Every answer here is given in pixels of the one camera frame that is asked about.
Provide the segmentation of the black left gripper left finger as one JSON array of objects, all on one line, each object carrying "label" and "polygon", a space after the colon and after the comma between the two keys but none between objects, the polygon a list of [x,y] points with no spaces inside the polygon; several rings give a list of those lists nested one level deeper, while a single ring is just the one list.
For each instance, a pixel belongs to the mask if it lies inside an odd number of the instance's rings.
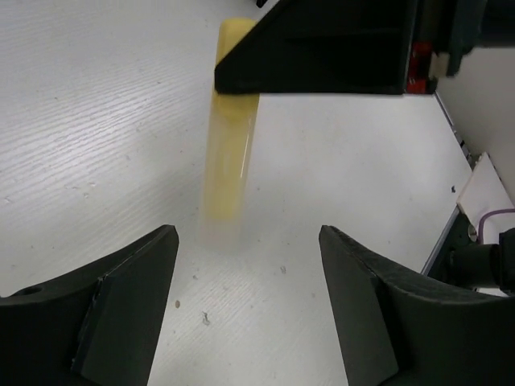
[{"label": "black left gripper left finger", "polygon": [[4,385],[145,385],[179,237],[163,225],[132,244],[1,300]]}]

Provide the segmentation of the pale yellow translucent highlighter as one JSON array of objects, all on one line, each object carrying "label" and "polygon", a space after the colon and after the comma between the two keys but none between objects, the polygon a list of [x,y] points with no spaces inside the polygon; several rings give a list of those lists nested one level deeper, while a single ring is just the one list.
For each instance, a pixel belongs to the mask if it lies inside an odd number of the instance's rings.
[{"label": "pale yellow translucent highlighter", "polygon": [[258,104],[259,95],[212,92],[199,234],[215,250],[237,244]]}]

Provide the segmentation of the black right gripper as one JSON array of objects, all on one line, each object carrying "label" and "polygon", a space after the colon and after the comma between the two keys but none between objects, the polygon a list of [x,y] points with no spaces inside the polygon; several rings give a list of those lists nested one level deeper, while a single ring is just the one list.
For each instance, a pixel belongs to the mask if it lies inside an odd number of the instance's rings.
[{"label": "black right gripper", "polygon": [[409,51],[407,93],[434,93],[476,47],[514,46],[513,1],[419,1]]}]

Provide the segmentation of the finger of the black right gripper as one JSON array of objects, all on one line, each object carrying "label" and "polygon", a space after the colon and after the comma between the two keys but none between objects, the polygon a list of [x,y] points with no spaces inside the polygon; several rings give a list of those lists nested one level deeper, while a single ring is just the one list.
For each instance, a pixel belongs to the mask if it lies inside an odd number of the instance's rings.
[{"label": "finger of the black right gripper", "polygon": [[226,95],[406,89],[415,1],[279,1],[218,63]]}]

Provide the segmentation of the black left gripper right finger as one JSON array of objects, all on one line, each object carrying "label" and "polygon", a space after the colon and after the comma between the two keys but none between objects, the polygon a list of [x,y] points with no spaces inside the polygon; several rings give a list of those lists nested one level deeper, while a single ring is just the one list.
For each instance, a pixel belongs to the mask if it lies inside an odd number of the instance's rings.
[{"label": "black left gripper right finger", "polygon": [[349,384],[513,384],[512,298],[416,273],[333,226],[319,246]]}]

